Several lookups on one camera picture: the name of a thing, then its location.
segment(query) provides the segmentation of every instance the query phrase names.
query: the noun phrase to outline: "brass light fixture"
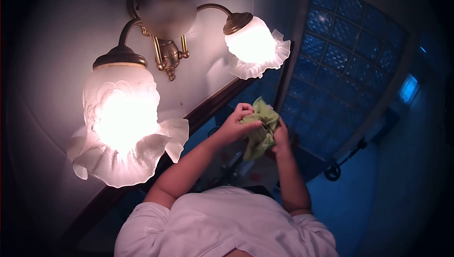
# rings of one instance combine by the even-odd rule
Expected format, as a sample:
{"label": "brass light fixture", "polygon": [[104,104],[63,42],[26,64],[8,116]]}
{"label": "brass light fixture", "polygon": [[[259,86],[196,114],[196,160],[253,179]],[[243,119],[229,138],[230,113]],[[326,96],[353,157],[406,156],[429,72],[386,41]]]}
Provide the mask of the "brass light fixture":
{"label": "brass light fixture", "polygon": [[[160,95],[146,69],[146,59],[126,46],[134,25],[151,37],[156,67],[170,81],[182,58],[189,57],[186,32],[198,11],[220,9],[227,14],[225,41],[232,53],[230,73],[243,78],[262,77],[267,68],[278,69],[290,54],[290,40],[250,13],[231,13],[219,4],[196,6],[195,0],[127,0],[130,20],[118,46],[93,63],[93,73],[83,89],[86,132],[77,133],[67,144],[73,169],[81,179],[88,174],[107,185],[122,187],[143,183],[154,175],[157,162],[167,152],[177,163],[189,138],[186,119],[157,122]],[[182,51],[173,39],[180,38]]]}
{"label": "brass light fixture", "polygon": [[[132,20],[128,22],[123,29],[119,45],[106,55],[100,56],[94,63],[93,68],[96,69],[100,66],[109,65],[114,62],[141,63],[146,67],[147,62],[144,57],[134,54],[134,52],[126,46],[126,39],[131,27],[138,24],[142,28],[143,35],[152,38],[156,54],[156,68],[160,71],[165,71],[169,80],[173,81],[175,79],[175,69],[179,66],[180,60],[189,57],[186,32],[192,27],[196,13],[208,8],[222,10],[227,15],[226,24],[223,28],[224,35],[226,36],[241,31],[251,23],[253,19],[258,19],[258,21],[262,22],[263,26],[266,27],[263,21],[254,17],[251,13],[232,13],[220,4],[203,4],[197,7],[195,0],[127,0],[127,10]],[[279,36],[282,35],[277,32],[276,35],[269,34],[266,39],[272,50],[269,54],[274,54],[274,47],[276,46],[276,42],[279,43],[279,40],[277,39]],[[174,38],[181,39],[182,51],[179,51],[177,45],[173,42]],[[284,43],[285,47],[280,58],[285,60],[290,53],[290,41],[288,41],[288,43],[281,42]],[[261,49],[260,45],[250,44],[253,47],[257,47],[257,49]],[[229,49],[234,53],[234,49],[231,47],[229,47]],[[240,69],[247,68],[250,63],[245,59],[241,59],[241,57],[239,58],[240,59],[236,58],[236,60],[234,60],[234,65]],[[248,77],[261,78],[262,73],[266,68],[279,68],[282,64],[280,62],[281,59],[278,59],[278,61],[275,61],[274,59],[270,60],[268,58],[261,60],[262,62],[266,61],[267,64],[265,64],[264,67],[261,67],[261,69],[259,68],[258,71],[254,71],[252,75],[249,75],[250,73],[247,72],[247,75],[244,75],[243,77],[241,73],[244,73],[244,71],[232,71],[232,73],[244,79]]]}

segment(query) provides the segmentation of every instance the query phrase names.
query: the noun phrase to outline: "wall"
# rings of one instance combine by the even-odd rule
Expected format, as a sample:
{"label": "wall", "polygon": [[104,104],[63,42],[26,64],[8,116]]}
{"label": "wall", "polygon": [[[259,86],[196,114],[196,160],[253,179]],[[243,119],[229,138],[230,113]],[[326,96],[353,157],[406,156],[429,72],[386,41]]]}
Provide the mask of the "wall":
{"label": "wall", "polygon": [[[233,12],[253,12],[271,29],[292,31],[294,0],[196,0]],[[74,174],[65,143],[84,125],[82,89],[95,59],[117,45],[128,22],[126,0],[40,0],[30,21],[17,31],[20,44],[11,67],[7,130],[14,175],[41,236],[54,241],[104,184]],[[150,38],[134,27],[128,46],[145,56],[161,95],[159,120],[182,118],[234,77],[222,27],[214,9],[197,15],[188,32],[189,59],[176,80],[156,70]]]}
{"label": "wall", "polygon": [[374,207],[357,256],[401,256],[428,221],[450,162],[444,98],[438,74],[426,73],[406,116],[380,142]]}

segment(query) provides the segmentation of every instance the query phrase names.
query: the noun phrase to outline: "frosted glass lamp shade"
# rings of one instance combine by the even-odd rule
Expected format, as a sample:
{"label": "frosted glass lamp shade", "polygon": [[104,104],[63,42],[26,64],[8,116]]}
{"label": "frosted glass lamp shade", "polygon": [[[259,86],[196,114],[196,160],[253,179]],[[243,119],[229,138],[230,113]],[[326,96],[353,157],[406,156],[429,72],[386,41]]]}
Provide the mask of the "frosted glass lamp shade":
{"label": "frosted glass lamp shade", "polygon": [[261,78],[267,68],[279,69],[290,55],[290,40],[283,41],[277,30],[270,33],[258,17],[240,31],[225,36],[234,68],[230,73],[242,78]]}
{"label": "frosted glass lamp shade", "polygon": [[67,145],[77,176],[88,173],[122,187],[154,175],[164,151],[177,163],[188,140],[186,119],[157,123],[159,93],[143,66],[119,65],[95,70],[83,90],[86,136]]}

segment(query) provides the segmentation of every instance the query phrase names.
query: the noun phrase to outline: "shoulder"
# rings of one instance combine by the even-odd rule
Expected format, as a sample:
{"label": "shoulder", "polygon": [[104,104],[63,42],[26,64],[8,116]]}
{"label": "shoulder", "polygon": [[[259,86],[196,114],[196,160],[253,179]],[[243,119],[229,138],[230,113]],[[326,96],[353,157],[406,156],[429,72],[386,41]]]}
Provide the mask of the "shoulder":
{"label": "shoulder", "polygon": [[144,256],[144,244],[152,244],[164,230],[170,210],[157,203],[138,204],[123,224],[115,241],[114,254],[122,256]]}
{"label": "shoulder", "polygon": [[300,227],[305,245],[312,247],[316,256],[338,256],[333,234],[314,215],[297,215],[293,221]]}

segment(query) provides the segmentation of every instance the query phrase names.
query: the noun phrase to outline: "green towel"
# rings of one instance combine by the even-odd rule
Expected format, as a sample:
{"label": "green towel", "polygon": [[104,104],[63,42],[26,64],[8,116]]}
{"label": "green towel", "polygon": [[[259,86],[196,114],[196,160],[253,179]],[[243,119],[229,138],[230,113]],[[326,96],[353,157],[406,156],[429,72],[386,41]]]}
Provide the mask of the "green towel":
{"label": "green towel", "polygon": [[249,143],[247,144],[243,157],[245,161],[261,157],[267,149],[274,146],[273,133],[279,121],[279,114],[273,109],[270,109],[261,96],[254,101],[253,108],[254,113],[244,117],[240,123],[244,124],[260,120],[262,121],[262,126],[247,134]]}

